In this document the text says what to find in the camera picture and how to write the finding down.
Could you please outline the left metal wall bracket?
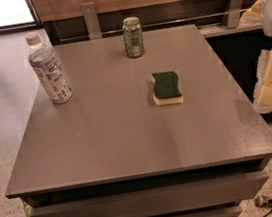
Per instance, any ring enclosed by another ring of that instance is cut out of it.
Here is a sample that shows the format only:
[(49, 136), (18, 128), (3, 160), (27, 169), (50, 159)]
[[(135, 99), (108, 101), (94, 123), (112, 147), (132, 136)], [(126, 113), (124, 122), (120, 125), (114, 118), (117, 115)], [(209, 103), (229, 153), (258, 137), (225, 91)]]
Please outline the left metal wall bracket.
[(88, 29), (88, 36), (91, 40), (102, 39), (103, 35), (98, 21), (98, 14), (94, 2), (85, 2), (81, 4), (84, 22)]

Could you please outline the green soda can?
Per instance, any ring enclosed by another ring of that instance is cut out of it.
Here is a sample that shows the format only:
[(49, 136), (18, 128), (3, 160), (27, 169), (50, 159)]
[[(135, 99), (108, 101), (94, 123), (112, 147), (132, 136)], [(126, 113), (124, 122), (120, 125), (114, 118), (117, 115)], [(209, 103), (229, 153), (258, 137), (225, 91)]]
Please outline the green soda can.
[(126, 55), (130, 58), (138, 58), (143, 55), (143, 32), (138, 17), (125, 18), (123, 21), (123, 34), (126, 48)]

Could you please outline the right metal wall bracket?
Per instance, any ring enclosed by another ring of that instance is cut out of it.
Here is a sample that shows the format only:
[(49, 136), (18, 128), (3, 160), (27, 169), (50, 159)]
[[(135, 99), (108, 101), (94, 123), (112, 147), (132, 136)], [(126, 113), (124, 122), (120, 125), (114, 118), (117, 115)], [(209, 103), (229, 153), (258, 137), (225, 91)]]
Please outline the right metal wall bracket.
[(222, 24), (228, 29), (237, 28), (240, 21), (243, 0), (228, 0), (228, 7), (222, 18)]

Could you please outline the horizontal metal rail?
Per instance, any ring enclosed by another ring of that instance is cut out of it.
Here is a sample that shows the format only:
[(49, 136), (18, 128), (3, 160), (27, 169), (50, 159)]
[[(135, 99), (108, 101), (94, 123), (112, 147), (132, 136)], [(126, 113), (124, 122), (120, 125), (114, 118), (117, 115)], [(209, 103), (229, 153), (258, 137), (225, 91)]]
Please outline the horizontal metal rail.
[[(223, 13), (215, 13), (215, 14), (173, 19), (171, 21), (159, 22), (159, 23), (151, 23), (151, 24), (144, 23), (141, 26), (142, 26), (143, 31), (152, 31), (152, 30), (159, 30), (159, 29), (166, 29), (166, 28), (174, 28), (174, 26), (181, 26), (181, 25), (188, 25), (188, 24), (202, 26), (202, 25), (223, 23), (228, 17), (229, 17), (229, 13), (223, 12)], [(91, 38), (92, 38), (92, 36), (88, 33), (86, 35), (60, 38), (59, 42), (62, 44), (67, 44), (67, 43), (88, 41)]]

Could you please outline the green and yellow sponge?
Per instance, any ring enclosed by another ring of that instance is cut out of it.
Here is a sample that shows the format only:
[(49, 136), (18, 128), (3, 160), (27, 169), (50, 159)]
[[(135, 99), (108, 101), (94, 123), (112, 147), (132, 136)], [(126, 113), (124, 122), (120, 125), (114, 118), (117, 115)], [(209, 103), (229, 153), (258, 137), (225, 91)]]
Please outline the green and yellow sponge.
[(179, 76), (174, 71), (155, 72), (151, 76), (153, 100), (156, 105), (165, 106), (183, 103), (184, 97), (179, 89)]

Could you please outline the grey drawer cabinet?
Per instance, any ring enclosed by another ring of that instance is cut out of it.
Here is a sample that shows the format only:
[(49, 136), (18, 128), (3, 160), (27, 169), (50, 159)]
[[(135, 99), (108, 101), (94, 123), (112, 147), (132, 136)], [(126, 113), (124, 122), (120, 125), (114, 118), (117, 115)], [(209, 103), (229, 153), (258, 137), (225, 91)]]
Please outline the grey drawer cabinet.
[[(272, 131), (192, 25), (56, 48), (73, 88), (37, 95), (6, 190), (33, 217), (237, 217), (266, 182)], [(183, 103), (159, 106), (174, 71)]]

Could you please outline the clear blue-labelled plastic bottle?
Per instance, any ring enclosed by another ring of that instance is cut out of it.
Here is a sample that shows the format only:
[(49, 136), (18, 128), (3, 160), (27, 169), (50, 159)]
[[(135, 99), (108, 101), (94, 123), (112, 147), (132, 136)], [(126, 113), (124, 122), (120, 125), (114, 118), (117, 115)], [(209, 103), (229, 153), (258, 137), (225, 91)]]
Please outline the clear blue-labelled plastic bottle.
[(36, 32), (27, 34), (25, 41), (30, 48), (28, 62), (52, 103), (64, 104), (70, 100), (72, 89), (54, 49), (44, 44)]

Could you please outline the metal wall bracket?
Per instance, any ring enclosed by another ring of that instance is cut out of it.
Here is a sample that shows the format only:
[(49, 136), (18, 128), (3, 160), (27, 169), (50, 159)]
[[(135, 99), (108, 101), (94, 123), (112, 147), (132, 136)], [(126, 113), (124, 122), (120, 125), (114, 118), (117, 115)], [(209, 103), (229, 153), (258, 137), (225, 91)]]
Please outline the metal wall bracket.
[(237, 28), (240, 21), (243, 0), (228, 0), (228, 7), (222, 18), (222, 24), (228, 29)]
[(98, 21), (98, 14), (94, 2), (85, 2), (81, 4), (84, 22), (88, 29), (88, 36), (91, 40), (102, 39), (103, 35)]

